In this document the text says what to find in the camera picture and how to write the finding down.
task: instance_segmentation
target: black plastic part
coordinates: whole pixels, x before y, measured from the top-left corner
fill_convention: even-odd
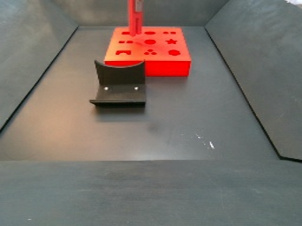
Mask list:
[[[95,105],[146,104],[146,62],[114,67],[95,61],[99,77]]]

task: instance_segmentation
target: gray floor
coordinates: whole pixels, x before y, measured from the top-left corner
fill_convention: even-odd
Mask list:
[[[276,160],[203,27],[186,27],[189,78],[147,78],[145,109],[97,109],[95,59],[113,27],[79,28],[0,134],[0,160]]]
[[[2,162],[2,226],[300,226],[293,162]]]

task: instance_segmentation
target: white speck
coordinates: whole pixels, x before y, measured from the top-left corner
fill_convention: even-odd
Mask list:
[[[210,146],[213,147],[213,149],[216,149],[211,141],[210,141]]]

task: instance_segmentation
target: hole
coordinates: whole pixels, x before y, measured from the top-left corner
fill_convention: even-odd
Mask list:
[[[126,53],[127,55],[131,55],[131,50],[118,50],[117,51],[117,55],[121,55],[123,53]]]
[[[153,40],[153,39],[146,40],[146,44],[147,44],[147,45],[154,45],[155,43],[157,43],[157,41]]]
[[[178,50],[173,49],[169,51],[169,54],[173,56],[178,56],[178,55],[181,55],[181,52]]]
[[[157,34],[155,32],[146,32],[146,34]]]
[[[166,43],[167,44],[177,44],[177,40],[170,39],[170,40],[166,41]]]

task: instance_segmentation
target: circular hole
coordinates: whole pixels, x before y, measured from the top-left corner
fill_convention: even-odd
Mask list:
[[[181,52],[178,50],[173,49],[169,51],[169,54],[173,56],[178,56],[178,55],[181,55]]]
[[[155,32],[146,32],[146,34],[157,34]]]
[[[146,44],[147,45],[154,45],[157,43],[157,41],[154,39],[147,39],[146,40]]]

